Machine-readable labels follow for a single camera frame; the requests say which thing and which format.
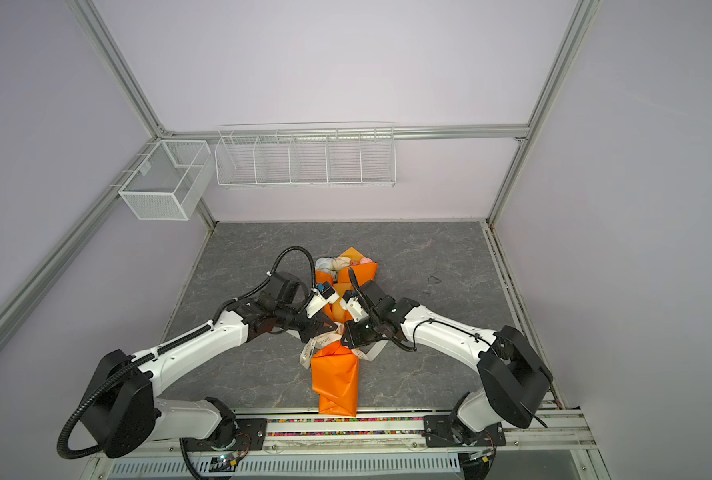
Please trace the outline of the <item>white printed ribbon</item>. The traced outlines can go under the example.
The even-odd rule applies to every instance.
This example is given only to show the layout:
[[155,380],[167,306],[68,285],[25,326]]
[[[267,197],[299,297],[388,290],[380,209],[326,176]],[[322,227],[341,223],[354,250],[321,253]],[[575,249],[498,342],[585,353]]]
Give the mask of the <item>white printed ribbon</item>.
[[[344,325],[342,323],[337,323],[337,328],[334,331],[323,333],[310,339],[305,344],[303,350],[300,353],[300,365],[303,368],[308,369],[311,366],[314,354],[317,353],[319,350],[323,349],[324,347],[333,344],[336,341],[340,341],[344,330]],[[377,356],[383,351],[386,345],[387,342],[385,340],[382,340],[378,341],[374,345],[371,345],[367,349],[355,348],[352,349],[351,352],[356,355],[360,360],[371,362],[377,358]]]

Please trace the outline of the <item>white fake rose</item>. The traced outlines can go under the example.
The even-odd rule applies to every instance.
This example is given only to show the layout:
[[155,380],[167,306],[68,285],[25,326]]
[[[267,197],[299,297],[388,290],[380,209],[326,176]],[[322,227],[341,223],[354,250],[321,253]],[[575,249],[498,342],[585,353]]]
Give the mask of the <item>white fake rose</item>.
[[330,258],[330,257],[318,258],[315,261],[315,270],[327,273],[331,276],[335,276],[337,273],[337,270],[335,268],[334,261],[335,261],[335,259]]

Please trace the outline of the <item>cream fake rose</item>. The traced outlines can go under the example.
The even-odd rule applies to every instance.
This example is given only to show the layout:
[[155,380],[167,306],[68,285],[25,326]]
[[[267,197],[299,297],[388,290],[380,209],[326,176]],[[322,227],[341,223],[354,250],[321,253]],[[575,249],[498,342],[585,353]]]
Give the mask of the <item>cream fake rose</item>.
[[353,262],[353,260],[349,257],[344,257],[344,256],[336,257],[332,261],[332,268],[336,271],[340,271],[342,269],[346,269],[349,266],[351,266],[352,262]]

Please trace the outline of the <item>orange wrapping paper sheet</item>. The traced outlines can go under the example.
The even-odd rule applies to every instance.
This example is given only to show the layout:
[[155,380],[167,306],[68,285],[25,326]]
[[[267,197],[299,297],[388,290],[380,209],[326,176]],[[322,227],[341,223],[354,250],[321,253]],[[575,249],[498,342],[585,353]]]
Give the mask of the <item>orange wrapping paper sheet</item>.
[[[337,256],[349,257],[352,265],[337,271],[335,276],[316,271],[315,278],[318,283],[331,283],[337,293],[342,296],[351,289],[348,271],[356,274],[357,283],[364,285],[376,277],[378,265],[359,264],[364,256],[351,247]],[[335,322],[344,323],[346,312],[340,307],[339,302],[326,305],[323,312]],[[319,412],[323,415],[354,417],[358,410],[358,381],[360,359],[351,352],[351,349],[342,345],[341,340],[330,344],[314,354],[311,363],[312,389],[319,395]]]

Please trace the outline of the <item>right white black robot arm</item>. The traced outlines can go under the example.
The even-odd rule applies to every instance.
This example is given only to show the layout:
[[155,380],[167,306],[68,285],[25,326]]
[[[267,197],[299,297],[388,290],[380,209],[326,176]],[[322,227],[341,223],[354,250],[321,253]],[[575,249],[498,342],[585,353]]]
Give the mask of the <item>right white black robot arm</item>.
[[351,316],[342,343],[351,349],[390,342],[414,352],[429,347],[475,371],[481,387],[464,394],[446,416],[424,419],[431,446],[473,446],[485,438],[495,446],[497,427],[525,429],[550,390],[553,374],[516,328],[478,328],[438,314],[419,302],[386,294],[374,281],[356,286],[339,304]]

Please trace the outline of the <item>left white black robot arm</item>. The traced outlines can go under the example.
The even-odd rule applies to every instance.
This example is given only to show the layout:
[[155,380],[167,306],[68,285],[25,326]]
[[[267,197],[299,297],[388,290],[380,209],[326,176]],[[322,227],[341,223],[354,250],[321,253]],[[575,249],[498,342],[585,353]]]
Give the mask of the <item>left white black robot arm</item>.
[[333,285],[313,279],[305,286],[280,271],[294,250],[284,249],[259,285],[222,303],[200,326],[131,355],[120,349],[105,355],[58,435],[57,454],[67,460],[97,453],[119,458],[147,442],[175,440],[183,456],[188,443],[200,442],[208,449],[232,451],[233,463],[243,458],[252,438],[224,402],[161,395],[207,361],[263,334],[294,332],[307,342],[336,331],[324,311],[338,298]]

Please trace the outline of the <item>white mesh box basket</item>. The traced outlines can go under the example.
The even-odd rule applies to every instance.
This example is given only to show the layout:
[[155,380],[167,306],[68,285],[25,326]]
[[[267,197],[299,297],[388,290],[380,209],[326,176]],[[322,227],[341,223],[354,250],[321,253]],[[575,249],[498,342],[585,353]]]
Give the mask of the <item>white mesh box basket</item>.
[[214,175],[215,161],[207,142],[160,140],[119,194],[139,220],[187,221]]

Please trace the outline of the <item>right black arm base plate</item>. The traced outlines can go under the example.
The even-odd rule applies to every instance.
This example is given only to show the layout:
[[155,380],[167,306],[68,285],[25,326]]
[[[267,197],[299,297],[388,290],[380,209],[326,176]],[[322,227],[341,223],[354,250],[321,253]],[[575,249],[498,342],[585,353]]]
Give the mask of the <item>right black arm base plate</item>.
[[490,425],[481,432],[473,432],[450,414],[425,415],[422,435],[431,448],[442,447],[501,447],[506,439],[500,423]]

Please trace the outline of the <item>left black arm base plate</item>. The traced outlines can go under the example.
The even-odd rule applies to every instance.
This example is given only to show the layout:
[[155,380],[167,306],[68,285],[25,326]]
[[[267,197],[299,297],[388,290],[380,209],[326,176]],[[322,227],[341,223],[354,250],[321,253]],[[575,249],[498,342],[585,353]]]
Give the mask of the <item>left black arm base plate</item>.
[[254,451],[263,448],[268,420],[263,417],[222,421],[206,439],[196,440],[201,451]]

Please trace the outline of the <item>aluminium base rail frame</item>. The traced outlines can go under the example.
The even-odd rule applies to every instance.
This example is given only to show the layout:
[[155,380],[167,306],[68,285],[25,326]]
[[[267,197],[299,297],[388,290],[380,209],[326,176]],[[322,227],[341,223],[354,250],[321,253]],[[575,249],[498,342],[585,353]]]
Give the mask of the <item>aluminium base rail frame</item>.
[[[528,429],[502,424],[506,445],[501,447],[442,447],[426,445],[422,435],[425,415],[446,415],[444,412],[405,410],[373,411],[355,418],[317,416],[308,412],[285,414],[242,415],[240,418],[263,417],[268,420],[263,448],[248,451],[249,455],[366,455],[448,453],[458,456],[463,470],[460,474],[398,474],[363,477],[305,479],[367,479],[367,478],[450,478],[450,479],[607,479],[610,474],[602,459],[590,428],[578,410],[543,410],[543,426],[534,423]],[[181,454],[175,441],[155,442],[120,459],[95,456],[86,465],[85,479],[110,479],[114,462],[140,457],[181,457],[187,465],[191,458],[225,455],[233,463],[232,451],[201,451],[195,442],[187,445],[188,454]]]

